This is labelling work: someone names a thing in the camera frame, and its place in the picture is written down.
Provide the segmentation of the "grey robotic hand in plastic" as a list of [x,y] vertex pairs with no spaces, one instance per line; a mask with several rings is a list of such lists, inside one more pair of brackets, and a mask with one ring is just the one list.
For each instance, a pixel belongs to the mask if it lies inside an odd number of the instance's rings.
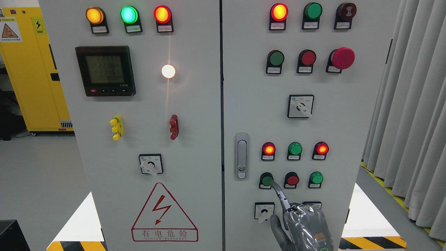
[[289,231],[287,235],[279,216],[270,217],[270,226],[277,243],[283,251],[336,251],[328,223],[320,207],[289,203],[282,188],[271,181],[283,211],[283,223]]

